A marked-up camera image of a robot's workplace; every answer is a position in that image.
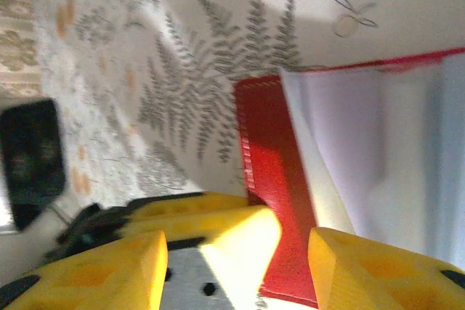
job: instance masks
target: hole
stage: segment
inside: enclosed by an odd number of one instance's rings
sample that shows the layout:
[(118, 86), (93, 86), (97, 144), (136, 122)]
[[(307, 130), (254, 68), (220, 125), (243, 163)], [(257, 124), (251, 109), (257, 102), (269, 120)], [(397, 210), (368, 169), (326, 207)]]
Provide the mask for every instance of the hole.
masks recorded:
[(416, 271), (410, 264), (384, 256), (362, 259), (360, 265), (376, 279), (416, 276)]
[(165, 282), (169, 282), (173, 276), (173, 270), (171, 268), (166, 269)]
[(116, 270), (115, 266), (106, 264), (87, 264), (75, 266), (57, 286), (61, 287), (98, 287)]
[(213, 282), (207, 282), (202, 288), (203, 294), (206, 295), (207, 297), (215, 294), (216, 291), (217, 291), (217, 287)]

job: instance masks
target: red plastic piece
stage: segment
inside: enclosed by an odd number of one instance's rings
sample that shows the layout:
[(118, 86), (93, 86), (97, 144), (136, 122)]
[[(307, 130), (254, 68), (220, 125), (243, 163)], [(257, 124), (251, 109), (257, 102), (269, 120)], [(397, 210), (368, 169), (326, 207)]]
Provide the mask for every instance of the red plastic piece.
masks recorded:
[(280, 79), (241, 81), (235, 96), (249, 200), (265, 202), (283, 229), (260, 293), (316, 307), (307, 258), (316, 224)]

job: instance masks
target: floral wallpaper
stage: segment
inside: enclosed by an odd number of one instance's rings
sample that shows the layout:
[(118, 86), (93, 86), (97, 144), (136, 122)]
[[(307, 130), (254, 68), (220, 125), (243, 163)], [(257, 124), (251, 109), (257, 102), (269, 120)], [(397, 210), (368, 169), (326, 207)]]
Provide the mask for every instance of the floral wallpaper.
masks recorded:
[(0, 97), (41, 95), (31, 0), (0, 0)]
[[(235, 82), (279, 66), (310, 69), (465, 42), (463, 0), (33, 5), (42, 89), (60, 106), (70, 189), (81, 205), (200, 189), (244, 195)], [(11, 7), (0, 2), (5, 11)], [(2, 62), (34, 63), (26, 38), (0, 38), (12, 43)], [(256, 307), (268, 304), (260, 298)]]

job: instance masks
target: fern leaf print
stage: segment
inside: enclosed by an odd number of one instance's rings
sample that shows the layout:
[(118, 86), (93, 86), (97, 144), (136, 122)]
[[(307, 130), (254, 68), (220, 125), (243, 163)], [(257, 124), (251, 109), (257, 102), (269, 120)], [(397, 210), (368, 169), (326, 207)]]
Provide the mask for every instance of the fern leaf print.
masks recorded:
[(179, 145), (181, 149), (185, 151), (190, 132), (195, 125), (195, 116), (198, 111), (198, 106), (201, 102), (193, 83), (186, 85), (182, 98), (183, 100), (179, 113)]
[(197, 0), (209, 17), (211, 34), (216, 39), (213, 43), (213, 66), (215, 71), (224, 74), (228, 80), (235, 82), (235, 71), (241, 68), (244, 62), (245, 49), (240, 47), (244, 41), (239, 36), (239, 26), (231, 25), (232, 12), (209, 0)]
[(165, 72), (165, 103), (167, 124), (169, 130), (169, 138), (171, 143), (176, 142), (176, 127), (179, 114), (179, 106), (177, 104), (177, 95), (180, 90), (180, 69), (177, 67), (176, 60), (173, 54), (163, 45), (161, 37), (157, 38), (157, 50), (161, 58), (161, 63)]
[(140, 97), (140, 109), (138, 121), (148, 123), (150, 127), (157, 130), (164, 137), (166, 103), (163, 93), (163, 81), (156, 72), (151, 57), (147, 59), (147, 66), (150, 74), (151, 86), (144, 84), (144, 96)]
[[(203, 155), (211, 136), (218, 132), (220, 126), (227, 126), (229, 130), (233, 129), (231, 121), (234, 118), (229, 117), (233, 114), (233, 109), (229, 106), (230, 101), (224, 91), (223, 85), (215, 80), (207, 81), (201, 87), (202, 95), (208, 96), (203, 101), (201, 108), (201, 122), (198, 133), (198, 151), (199, 161), (203, 160)], [(219, 159), (226, 163), (230, 159), (231, 149), (234, 145), (236, 134), (233, 132), (220, 132), (219, 139)]]
[(186, 46), (184, 41), (181, 38), (180, 29), (173, 20), (171, 14), (166, 14), (166, 26), (168, 27), (168, 33), (171, 36), (173, 45), (176, 49), (176, 54), (181, 60), (181, 72), (182, 76), (191, 81), (197, 77), (198, 67), (197, 62), (193, 54), (190, 52), (189, 48)]
[(280, 18), (279, 34), (273, 45), (272, 64), (288, 69), (300, 66), (301, 58), (297, 48), (295, 27), (295, 0), (286, 0), (286, 10)]
[(263, 0), (250, 0), (251, 10), (248, 12), (248, 34), (246, 36), (245, 67), (249, 70), (263, 68), (270, 58), (270, 36), (267, 35), (268, 27), (265, 18), (265, 7)]

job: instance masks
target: fern pattern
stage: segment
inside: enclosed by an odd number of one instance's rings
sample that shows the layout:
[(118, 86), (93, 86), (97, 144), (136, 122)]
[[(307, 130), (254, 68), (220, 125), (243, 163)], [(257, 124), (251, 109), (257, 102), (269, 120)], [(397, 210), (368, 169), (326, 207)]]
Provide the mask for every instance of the fern pattern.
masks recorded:
[(295, 0), (286, 0), (286, 10), (280, 18), (279, 34), (275, 37), (273, 45), (273, 59), (271, 63), (278, 67), (292, 69), (299, 67), (302, 60), (296, 40), (295, 26)]
[[(244, 77), (301, 62), (295, 43), (295, 0), (286, 0), (274, 37), (269, 34), (264, 0), (250, 0), (243, 28), (233, 24), (233, 13), (227, 8), (211, 0), (196, 1), (208, 18), (211, 41), (199, 39), (194, 30), (185, 32), (172, 13), (166, 13), (167, 35), (156, 39), (163, 79), (158, 80), (149, 61), (152, 84), (143, 85), (138, 120), (161, 134), (166, 126), (170, 142), (182, 151), (194, 138), (200, 162), (216, 139), (217, 156), (227, 163), (238, 135), (231, 86)], [(164, 99), (156, 95), (161, 82)]]
[(144, 95), (140, 97), (140, 109), (138, 121), (148, 123), (153, 130), (158, 131), (164, 138), (166, 98), (163, 93), (163, 80), (156, 72), (153, 60), (147, 58), (147, 66), (150, 74), (151, 86), (143, 85)]
[(251, 9), (247, 17), (248, 34), (246, 36), (246, 48), (248, 54), (246, 55), (246, 68), (249, 70), (256, 70), (262, 68), (270, 58), (270, 39), (267, 34), (267, 20), (265, 17), (265, 6), (263, 0), (250, 0)]

